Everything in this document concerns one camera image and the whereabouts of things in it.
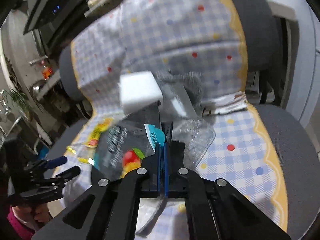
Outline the person left hand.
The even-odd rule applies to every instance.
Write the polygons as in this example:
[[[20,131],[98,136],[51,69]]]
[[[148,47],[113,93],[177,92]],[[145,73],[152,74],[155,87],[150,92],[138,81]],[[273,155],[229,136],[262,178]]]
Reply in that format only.
[[[43,225],[52,220],[46,203],[36,207],[29,207],[28,205],[12,206],[11,210],[14,217],[22,225],[34,231],[39,231]]]

